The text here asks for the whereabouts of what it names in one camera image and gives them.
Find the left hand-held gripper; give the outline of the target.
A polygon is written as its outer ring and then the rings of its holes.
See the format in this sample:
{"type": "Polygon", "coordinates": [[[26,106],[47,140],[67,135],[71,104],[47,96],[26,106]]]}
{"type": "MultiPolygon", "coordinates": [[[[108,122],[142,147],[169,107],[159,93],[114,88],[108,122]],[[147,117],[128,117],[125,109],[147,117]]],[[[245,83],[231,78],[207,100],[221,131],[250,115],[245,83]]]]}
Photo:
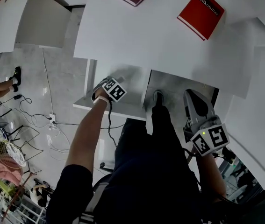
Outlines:
{"type": "Polygon", "coordinates": [[[95,92],[102,88],[106,94],[109,96],[111,101],[119,102],[126,94],[127,91],[123,88],[123,86],[112,76],[107,76],[100,83],[98,83],[93,89],[92,101],[95,102],[97,97],[95,96],[95,92]]]}

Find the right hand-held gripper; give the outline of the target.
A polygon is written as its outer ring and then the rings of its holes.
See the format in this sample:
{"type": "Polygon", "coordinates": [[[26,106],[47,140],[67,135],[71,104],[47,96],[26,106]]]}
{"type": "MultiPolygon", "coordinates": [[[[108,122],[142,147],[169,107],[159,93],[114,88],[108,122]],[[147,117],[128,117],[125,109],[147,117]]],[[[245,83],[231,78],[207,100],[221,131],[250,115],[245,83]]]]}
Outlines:
{"type": "Polygon", "coordinates": [[[183,128],[186,142],[192,142],[198,155],[212,154],[229,144],[226,126],[214,115],[211,101],[196,90],[186,89],[184,105],[187,122],[183,128]]]}

